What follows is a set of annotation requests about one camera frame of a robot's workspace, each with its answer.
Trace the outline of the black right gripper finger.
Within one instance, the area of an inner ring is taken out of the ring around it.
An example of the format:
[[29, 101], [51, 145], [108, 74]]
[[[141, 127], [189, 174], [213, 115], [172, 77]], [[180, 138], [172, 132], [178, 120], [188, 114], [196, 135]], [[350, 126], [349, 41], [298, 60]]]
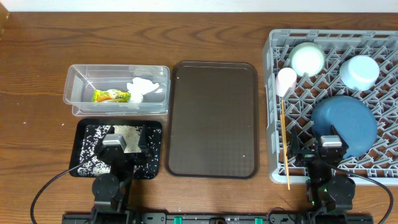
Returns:
[[346, 143], [346, 141], [341, 137], [341, 135], [339, 134], [339, 132], [336, 130], [334, 125], [330, 126], [330, 131], [331, 134], [333, 136], [333, 140], [332, 140], [332, 147], [341, 147], [343, 149], [348, 149], [348, 144]]
[[292, 128], [290, 130], [290, 132], [291, 132], [291, 139], [290, 139], [290, 143], [289, 143], [288, 152], [298, 152], [300, 150], [298, 134], [297, 134], [295, 128]]

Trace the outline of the wooden chopstick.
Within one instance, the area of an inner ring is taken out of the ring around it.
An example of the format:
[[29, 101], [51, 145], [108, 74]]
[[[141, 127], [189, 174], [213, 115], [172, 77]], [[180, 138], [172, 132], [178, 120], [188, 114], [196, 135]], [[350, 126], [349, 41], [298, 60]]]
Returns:
[[285, 100], [281, 99], [281, 128], [285, 131]]
[[286, 135], [286, 127], [285, 127], [285, 118], [284, 114], [280, 114], [280, 123], [281, 123], [281, 130], [282, 130], [282, 145], [283, 145], [283, 152], [284, 152], [284, 165], [285, 165], [285, 173], [287, 179], [287, 187], [290, 190], [290, 175], [289, 175], [289, 160], [287, 157], [287, 135]]

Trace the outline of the dark blue plate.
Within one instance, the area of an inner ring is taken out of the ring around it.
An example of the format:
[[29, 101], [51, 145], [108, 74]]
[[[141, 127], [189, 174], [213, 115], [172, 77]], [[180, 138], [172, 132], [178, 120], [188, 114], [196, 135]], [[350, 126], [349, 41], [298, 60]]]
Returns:
[[377, 121], [371, 110], [350, 96], [333, 96], [319, 102], [312, 111], [312, 133], [317, 140], [331, 134], [334, 126], [347, 143], [347, 157], [360, 157], [367, 153], [377, 137]]

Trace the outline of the pile of white rice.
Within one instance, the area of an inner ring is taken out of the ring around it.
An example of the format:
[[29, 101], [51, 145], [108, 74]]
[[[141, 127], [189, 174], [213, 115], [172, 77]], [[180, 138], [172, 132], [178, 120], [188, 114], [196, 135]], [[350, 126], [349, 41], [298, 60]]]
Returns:
[[[128, 152], [141, 152], [138, 147], [138, 141], [141, 134], [142, 126], [126, 126], [126, 125], [94, 125], [89, 124], [84, 131], [82, 138], [78, 140], [78, 147], [73, 151], [77, 153], [75, 161], [81, 163], [92, 154], [100, 145], [100, 141], [106, 134], [122, 134], [127, 146], [124, 150]], [[141, 172], [133, 173], [135, 179], [153, 179], [159, 171], [159, 158], [162, 129], [159, 127], [147, 126], [147, 139], [150, 149], [154, 151], [154, 158], [149, 162], [147, 168]]]

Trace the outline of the white tissue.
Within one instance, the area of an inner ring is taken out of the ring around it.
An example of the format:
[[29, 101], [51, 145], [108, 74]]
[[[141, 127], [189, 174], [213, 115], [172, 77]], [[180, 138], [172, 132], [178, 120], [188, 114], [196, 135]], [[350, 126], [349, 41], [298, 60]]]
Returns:
[[159, 84], [153, 83], [150, 80], [143, 78], [133, 78], [132, 83], [126, 84], [127, 90], [130, 93], [130, 103], [142, 103], [144, 95], [158, 89]]

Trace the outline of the light blue bowl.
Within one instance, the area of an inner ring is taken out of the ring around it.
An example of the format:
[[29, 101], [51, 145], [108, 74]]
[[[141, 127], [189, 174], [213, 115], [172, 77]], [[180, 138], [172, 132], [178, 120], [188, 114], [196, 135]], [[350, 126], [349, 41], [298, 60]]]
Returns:
[[367, 55], [357, 55], [340, 67], [341, 81], [352, 90], [368, 90], [379, 77], [377, 62]]

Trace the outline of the pink cup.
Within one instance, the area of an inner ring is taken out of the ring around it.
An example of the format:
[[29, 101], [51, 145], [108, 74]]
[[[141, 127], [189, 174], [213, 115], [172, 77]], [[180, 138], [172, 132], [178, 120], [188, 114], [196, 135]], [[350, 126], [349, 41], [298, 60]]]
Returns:
[[275, 78], [275, 92], [277, 96], [285, 96], [289, 90], [295, 90], [297, 74], [293, 68], [281, 69]]

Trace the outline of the yellow green snack wrapper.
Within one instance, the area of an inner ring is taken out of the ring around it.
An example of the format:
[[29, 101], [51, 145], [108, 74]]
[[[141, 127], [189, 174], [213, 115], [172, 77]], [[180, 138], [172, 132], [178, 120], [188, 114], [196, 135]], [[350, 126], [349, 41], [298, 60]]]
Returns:
[[94, 103], [126, 103], [129, 101], [130, 97], [131, 94], [129, 92], [124, 92], [121, 90], [95, 90], [91, 101]]

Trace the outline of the mint green bowl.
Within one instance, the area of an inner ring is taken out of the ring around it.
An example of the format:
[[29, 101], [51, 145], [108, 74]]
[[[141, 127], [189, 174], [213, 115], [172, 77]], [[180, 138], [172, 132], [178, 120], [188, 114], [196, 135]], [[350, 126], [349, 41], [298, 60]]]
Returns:
[[295, 46], [289, 53], [289, 66], [298, 77], [307, 74], [309, 77], [318, 75], [326, 62], [325, 53], [318, 44], [304, 42]]

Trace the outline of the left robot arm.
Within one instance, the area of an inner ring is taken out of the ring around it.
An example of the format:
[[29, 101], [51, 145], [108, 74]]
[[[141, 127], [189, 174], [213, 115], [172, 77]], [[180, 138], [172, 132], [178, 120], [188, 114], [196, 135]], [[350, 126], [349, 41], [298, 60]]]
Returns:
[[92, 185], [95, 196], [90, 223], [137, 224], [141, 215], [127, 209], [132, 180], [139, 166], [154, 156], [147, 139], [148, 127], [144, 125], [137, 146], [141, 152], [125, 153], [127, 143], [122, 134], [109, 133], [95, 149], [98, 159], [109, 165], [109, 173], [97, 176]]

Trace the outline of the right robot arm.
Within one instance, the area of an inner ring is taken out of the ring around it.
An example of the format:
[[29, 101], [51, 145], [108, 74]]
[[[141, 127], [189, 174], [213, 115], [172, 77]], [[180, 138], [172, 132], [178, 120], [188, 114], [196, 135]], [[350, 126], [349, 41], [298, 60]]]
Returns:
[[313, 149], [301, 149], [297, 132], [291, 132], [287, 157], [308, 169], [307, 200], [313, 204], [305, 214], [297, 215], [295, 223], [348, 223], [346, 212], [353, 208], [356, 184], [348, 177], [333, 175], [332, 168], [343, 160], [348, 145], [333, 125], [330, 132]]

